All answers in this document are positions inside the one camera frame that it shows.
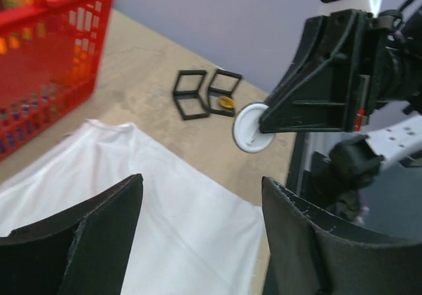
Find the round pin brooch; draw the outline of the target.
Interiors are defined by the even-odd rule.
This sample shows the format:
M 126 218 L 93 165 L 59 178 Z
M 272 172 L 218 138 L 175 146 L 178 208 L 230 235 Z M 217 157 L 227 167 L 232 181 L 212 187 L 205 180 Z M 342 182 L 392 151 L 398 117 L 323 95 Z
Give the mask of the round pin brooch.
M 258 153 L 274 141 L 275 133 L 261 133 L 259 119 L 268 109 L 262 102 L 246 105 L 236 115 L 232 126 L 232 137 L 237 147 L 246 153 Z

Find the white shirt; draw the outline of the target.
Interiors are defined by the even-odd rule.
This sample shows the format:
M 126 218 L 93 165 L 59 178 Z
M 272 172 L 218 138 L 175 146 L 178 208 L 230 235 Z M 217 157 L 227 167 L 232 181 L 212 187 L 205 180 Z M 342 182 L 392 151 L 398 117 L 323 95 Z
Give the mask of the white shirt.
M 262 210 L 135 124 L 88 120 L 1 184 L 1 235 L 89 199 L 132 174 L 144 195 L 123 294 L 249 294 Z

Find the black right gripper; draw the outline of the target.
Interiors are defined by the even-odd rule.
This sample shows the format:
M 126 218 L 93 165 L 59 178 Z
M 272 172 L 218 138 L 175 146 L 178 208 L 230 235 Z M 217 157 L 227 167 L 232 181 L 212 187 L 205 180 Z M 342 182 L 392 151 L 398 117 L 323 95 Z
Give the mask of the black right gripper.
M 307 19 L 291 65 L 268 96 L 260 131 L 358 131 L 375 106 L 391 26 L 388 16 L 355 10 Z

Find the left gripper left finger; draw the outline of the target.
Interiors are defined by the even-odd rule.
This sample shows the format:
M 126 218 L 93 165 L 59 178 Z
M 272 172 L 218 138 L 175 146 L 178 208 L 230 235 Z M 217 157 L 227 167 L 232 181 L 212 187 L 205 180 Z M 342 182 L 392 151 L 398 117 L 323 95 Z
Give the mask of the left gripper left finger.
M 120 294 L 143 178 L 109 189 L 1 238 L 2 294 Z

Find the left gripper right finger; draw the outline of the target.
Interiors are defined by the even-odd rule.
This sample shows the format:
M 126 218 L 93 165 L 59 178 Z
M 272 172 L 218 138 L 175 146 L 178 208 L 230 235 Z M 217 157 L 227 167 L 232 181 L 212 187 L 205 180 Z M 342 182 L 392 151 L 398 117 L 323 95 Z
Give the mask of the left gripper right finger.
M 262 178 L 279 294 L 420 294 L 421 242 L 356 226 Z

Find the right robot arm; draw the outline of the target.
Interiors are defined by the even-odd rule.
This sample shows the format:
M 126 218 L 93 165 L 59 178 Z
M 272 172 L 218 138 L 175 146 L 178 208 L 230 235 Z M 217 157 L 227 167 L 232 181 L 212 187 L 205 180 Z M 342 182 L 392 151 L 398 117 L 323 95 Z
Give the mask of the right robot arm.
M 367 214 L 363 189 L 421 151 L 421 11 L 415 1 L 321 0 L 297 52 L 258 118 L 264 135 L 350 132 L 315 152 L 305 198 L 350 221 Z

